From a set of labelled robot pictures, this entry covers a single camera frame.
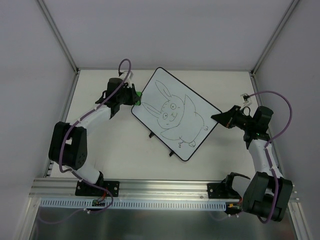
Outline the whiteboard with rabbit drawing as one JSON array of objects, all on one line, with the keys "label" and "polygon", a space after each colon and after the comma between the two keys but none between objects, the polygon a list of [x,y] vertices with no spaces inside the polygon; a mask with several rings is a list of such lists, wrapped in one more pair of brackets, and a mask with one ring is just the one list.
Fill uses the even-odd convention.
[{"label": "whiteboard with rabbit drawing", "polygon": [[187,162],[217,126],[221,110],[173,74],[158,67],[131,113],[181,161]]}]

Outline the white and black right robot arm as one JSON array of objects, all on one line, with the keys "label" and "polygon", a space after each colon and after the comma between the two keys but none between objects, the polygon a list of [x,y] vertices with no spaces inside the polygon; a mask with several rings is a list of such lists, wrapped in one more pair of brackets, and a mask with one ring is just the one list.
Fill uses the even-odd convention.
[{"label": "white and black right robot arm", "polygon": [[244,131],[243,140],[252,157],[255,175],[242,197],[242,210],[263,223],[283,219],[293,190],[293,183],[283,177],[272,155],[267,130],[273,113],[270,108],[259,106],[253,116],[245,115],[243,108],[235,105],[211,116],[227,129],[237,127]]}]

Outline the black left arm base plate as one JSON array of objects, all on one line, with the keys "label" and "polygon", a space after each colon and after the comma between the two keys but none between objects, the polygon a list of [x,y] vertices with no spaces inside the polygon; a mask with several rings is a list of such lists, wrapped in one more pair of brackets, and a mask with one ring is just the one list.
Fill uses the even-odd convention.
[{"label": "black left arm base plate", "polygon": [[114,198],[117,198],[119,196],[120,182],[104,180],[102,185],[97,187],[91,186],[83,181],[78,181],[75,188],[75,195],[78,197],[102,197],[105,194],[106,197],[109,197],[109,193],[103,189],[107,189]]}]

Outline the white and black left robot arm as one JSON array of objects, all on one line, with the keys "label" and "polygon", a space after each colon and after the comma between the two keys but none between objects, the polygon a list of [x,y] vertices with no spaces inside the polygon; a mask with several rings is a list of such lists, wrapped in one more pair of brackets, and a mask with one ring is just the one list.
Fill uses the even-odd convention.
[{"label": "white and black left robot arm", "polygon": [[104,176],[87,161],[88,136],[94,128],[114,117],[121,105],[139,106],[142,95],[130,81],[110,78],[107,89],[91,110],[74,123],[59,121],[55,124],[48,158],[57,163],[63,173],[71,172],[87,184],[86,189],[92,195],[100,195],[105,189]]}]

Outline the green bone-shaped whiteboard eraser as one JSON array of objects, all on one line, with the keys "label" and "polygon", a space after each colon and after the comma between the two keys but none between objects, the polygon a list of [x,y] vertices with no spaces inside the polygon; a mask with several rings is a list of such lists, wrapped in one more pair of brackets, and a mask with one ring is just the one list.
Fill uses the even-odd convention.
[{"label": "green bone-shaped whiteboard eraser", "polygon": [[140,106],[141,105],[141,98],[142,98],[142,92],[137,91],[136,96],[135,96],[135,106]]}]

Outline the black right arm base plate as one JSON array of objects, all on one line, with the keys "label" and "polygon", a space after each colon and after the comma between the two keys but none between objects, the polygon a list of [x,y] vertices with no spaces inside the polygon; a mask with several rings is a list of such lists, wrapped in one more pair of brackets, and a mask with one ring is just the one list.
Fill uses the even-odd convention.
[{"label": "black right arm base plate", "polygon": [[229,194],[224,183],[210,182],[206,186],[209,199],[229,199]]}]

